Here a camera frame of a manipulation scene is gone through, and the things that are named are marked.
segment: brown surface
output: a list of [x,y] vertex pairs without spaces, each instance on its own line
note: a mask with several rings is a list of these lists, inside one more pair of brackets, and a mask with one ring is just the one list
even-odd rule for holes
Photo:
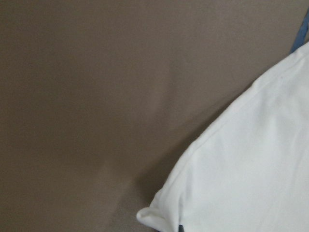
[[1,4],[1,231],[146,232],[186,147],[289,51],[307,1]]

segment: white cloth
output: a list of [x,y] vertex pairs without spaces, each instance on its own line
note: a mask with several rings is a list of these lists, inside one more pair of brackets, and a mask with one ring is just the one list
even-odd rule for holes
[[191,143],[137,219],[161,232],[309,232],[309,43]]

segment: blue strap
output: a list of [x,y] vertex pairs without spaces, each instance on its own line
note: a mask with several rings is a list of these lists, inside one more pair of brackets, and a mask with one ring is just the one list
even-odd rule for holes
[[295,41],[294,41],[294,44],[291,48],[290,53],[293,53],[295,50],[297,50],[302,45],[304,45],[305,37],[306,37],[306,34],[308,32],[308,24],[309,24],[309,9],[306,13],[304,20],[303,20],[303,24],[301,25],[301,27],[300,27],[297,35],[296,35],[296,38],[295,38]]

